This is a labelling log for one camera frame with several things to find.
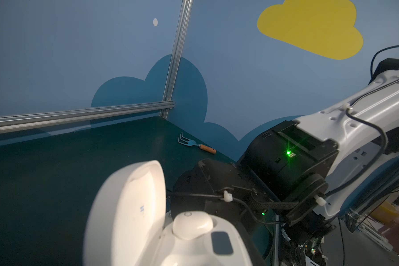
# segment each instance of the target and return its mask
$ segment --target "orange wooden handle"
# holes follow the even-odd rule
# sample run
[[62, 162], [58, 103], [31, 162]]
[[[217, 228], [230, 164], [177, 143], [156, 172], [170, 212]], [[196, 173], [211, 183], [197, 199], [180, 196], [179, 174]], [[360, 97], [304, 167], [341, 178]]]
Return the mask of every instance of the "orange wooden handle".
[[206, 152], [210, 152], [210, 153], [212, 153], [212, 154], [216, 154], [216, 152], [217, 152], [215, 149], [210, 148], [210, 147], [208, 147], [208, 146], [206, 146], [206, 145], [202, 145], [202, 144], [199, 145], [199, 148], [200, 148], [201, 150], [204, 150], [204, 151], [206, 151]]

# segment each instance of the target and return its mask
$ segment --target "cloud decal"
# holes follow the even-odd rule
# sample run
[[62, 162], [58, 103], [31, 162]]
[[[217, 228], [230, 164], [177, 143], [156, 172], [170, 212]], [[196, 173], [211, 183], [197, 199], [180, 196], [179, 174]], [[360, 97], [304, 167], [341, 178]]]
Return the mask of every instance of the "cloud decal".
[[271, 38], [342, 60], [354, 56], [363, 45], [355, 20], [356, 8], [349, 0], [285, 0], [266, 8], [257, 27]]

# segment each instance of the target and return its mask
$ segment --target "vertical metal post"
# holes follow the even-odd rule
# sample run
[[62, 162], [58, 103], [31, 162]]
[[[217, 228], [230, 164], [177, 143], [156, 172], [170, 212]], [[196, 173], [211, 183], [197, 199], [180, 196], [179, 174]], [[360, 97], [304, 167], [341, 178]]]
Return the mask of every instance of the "vertical metal post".
[[[182, 0], [179, 23], [177, 25], [176, 37], [174, 39], [173, 51], [171, 52], [170, 66], [168, 68], [167, 80], [165, 82], [163, 101], [171, 100], [174, 83], [176, 82], [177, 70], [179, 69], [180, 57], [182, 56], [183, 44], [188, 29], [189, 16], [191, 15], [193, 0]], [[160, 116], [167, 119], [169, 109], [162, 109]]]
[[[279, 221], [279, 215], [275, 214], [274, 216], [275, 216], [274, 221]], [[274, 243], [273, 243], [274, 252], [273, 252], [273, 258], [271, 261], [272, 266], [279, 266], [279, 264], [280, 264], [280, 261], [279, 261], [280, 232], [281, 232], [281, 225], [276, 224], [275, 225], [275, 233], [274, 233]]]

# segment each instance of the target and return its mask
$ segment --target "garden hand fork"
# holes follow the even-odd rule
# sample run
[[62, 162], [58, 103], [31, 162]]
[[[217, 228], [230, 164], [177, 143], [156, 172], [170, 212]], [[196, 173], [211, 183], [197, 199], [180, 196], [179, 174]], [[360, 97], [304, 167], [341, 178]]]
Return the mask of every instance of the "garden hand fork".
[[177, 141], [178, 141], [180, 144], [183, 144], [183, 145], [186, 145], [186, 146], [197, 146], [197, 147], [199, 147], [201, 150], [204, 150], [204, 151], [206, 151], [206, 152], [210, 152], [210, 153], [212, 153], [212, 154], [216, 154], [216, 150], [215, 150], [215, 149], [210, 148], [210, 147], [208, 147], [208, 146], [206, 146], [206, 145], [197, 144], [195, 141], [190, 140], [190, 139], [188, 139], [188, 138], [185, 138], [185, 137], [183, 136], [183, 132], [179, 135], [179, 137], [177, 137]]

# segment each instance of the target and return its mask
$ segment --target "dark green table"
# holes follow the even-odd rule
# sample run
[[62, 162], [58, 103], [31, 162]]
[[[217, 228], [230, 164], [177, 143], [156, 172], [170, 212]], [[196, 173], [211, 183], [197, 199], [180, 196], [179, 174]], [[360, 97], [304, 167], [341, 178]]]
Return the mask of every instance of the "dark green table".
[[231, 162], [178, 144], [180, 132], [151, 117], [1, 146], [0, 265], [81, 265], [94, 197], [128, 164], [158, 160], [171, 189], [201, 159]]

